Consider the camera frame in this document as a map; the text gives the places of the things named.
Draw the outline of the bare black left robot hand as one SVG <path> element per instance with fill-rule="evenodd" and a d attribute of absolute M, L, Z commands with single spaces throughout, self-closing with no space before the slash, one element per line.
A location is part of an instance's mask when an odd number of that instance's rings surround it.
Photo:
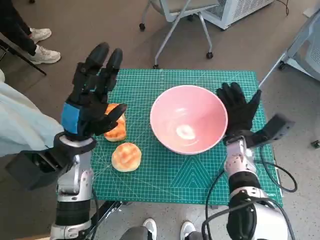
<path fill-rule="evenodd" d="M 76 66 L 73 90 L 64 103 L 60 121 L 70 140 L 83 141 L 113 130 L 127 109 L 125 103 L 120 103 L 106 112 L 108 93 L 116 86 L 123 60 L 120 48 L 111 54 L 109 50 L 109 45 L 101 42 Z"/>

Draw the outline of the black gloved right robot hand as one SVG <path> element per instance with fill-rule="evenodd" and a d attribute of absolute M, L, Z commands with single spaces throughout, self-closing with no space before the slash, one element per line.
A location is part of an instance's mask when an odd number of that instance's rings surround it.
<path fill-rule="evenodd" d="M 262 91 L 258 89 L 251 100 L 246 101 L 244 92 L 238 83 L 227 84 L 224 82 L 216 90 L 216 94 L 224 104 L 228 115 L 225 135 L 231 137 L 243 132 L 251 132 Z"/>

